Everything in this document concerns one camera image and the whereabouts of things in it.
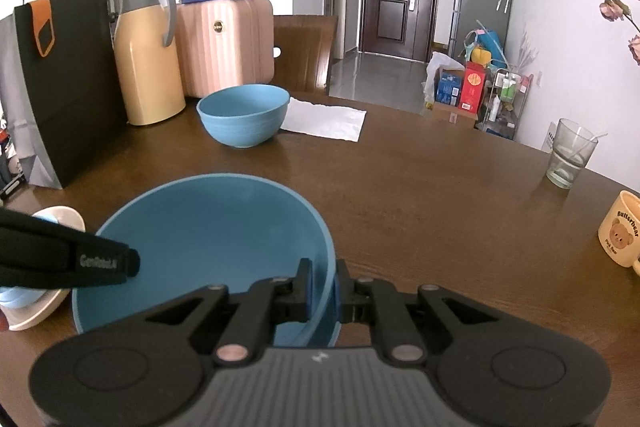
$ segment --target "napkin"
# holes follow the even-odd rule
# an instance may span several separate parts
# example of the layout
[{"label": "napkin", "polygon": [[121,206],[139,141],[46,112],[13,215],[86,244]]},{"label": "napkin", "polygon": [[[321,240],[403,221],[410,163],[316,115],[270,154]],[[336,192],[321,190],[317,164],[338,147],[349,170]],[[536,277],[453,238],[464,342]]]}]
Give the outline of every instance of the napkin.
[{"label": "napkin", "polygon": [[366,114],[351,107],[319,105],[291,97],[281,129],[357,142]]}]

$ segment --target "white plastic bag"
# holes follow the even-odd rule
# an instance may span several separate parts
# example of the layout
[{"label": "white plastic bag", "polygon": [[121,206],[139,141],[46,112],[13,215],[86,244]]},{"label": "white plastic bag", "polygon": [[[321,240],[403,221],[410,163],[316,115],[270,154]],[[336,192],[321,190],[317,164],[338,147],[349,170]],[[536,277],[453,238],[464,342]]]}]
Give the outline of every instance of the white plastic bag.
[{"label": "white plastic bag", "polygon": [[433,57],[429,64],[427,64],[427,80],[424,83],[424,101],[425,103],[433,103],[435,100],[434,83],[436,79],[436,73],[440,67],[444,67],[446,70],[460,70],[464,71],[465,67],[458,61],[445,55],[443,53],[433,52]]}]

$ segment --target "gray handle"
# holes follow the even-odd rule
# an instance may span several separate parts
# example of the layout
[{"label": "gray handle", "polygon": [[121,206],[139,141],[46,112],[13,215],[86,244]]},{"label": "gray handle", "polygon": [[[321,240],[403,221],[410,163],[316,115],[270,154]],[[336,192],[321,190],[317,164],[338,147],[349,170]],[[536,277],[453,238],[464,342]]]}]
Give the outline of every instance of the gray handle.
[{"label": "gray handle", "polygon": [[175,5],[175,0],[167,0],[167,4],[169,6],[169,28],[164,36],[162,36],[162,38],[164,39],[163,44],[165,48],[168,48],[174,41],[175,22],[177,17],[177,7]]}]

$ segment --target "wooden table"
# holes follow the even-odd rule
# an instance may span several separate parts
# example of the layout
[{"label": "wooden table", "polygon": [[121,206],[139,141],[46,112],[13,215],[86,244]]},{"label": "wooden table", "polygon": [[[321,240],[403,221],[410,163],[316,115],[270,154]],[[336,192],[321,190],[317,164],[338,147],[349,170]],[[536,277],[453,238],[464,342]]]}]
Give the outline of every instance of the wooden table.
[{"label": "wooden table", "polygon": [[[360,141],[281,132],[236,150],[210,139],[191,105],[130,129],[65,190],[29,188],[10,207],[68,204],[95,231],[133,197],[185,176],[275,180],[318,209],[353,276],[404,292],[438,283],[593,346],[613,375],[598,425],[640,425],[640,279],[596,238],[621,185],[585,171],[565,191],[545,178],[538,150],[385,107],[301,97],[365,108]],[[67,301],[38,327],[0,335],[0,403],[19,427],[42,425],[27,390],[31,363],[72,334]],[[344,327],[340,342],[366,336]]]}]

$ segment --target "bottle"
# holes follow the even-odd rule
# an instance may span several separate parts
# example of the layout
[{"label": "bottle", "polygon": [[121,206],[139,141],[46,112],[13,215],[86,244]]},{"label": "bottle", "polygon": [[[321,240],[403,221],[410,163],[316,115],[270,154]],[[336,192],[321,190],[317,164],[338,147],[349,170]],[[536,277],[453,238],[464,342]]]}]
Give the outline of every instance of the bottle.
[{"label": "bottle", "polygon": [[498,116],[498,111],[500,111],[500,97],[495,95],[491,104],[491,112],[489,113],[490,122],[495,122],[495,119]]}]

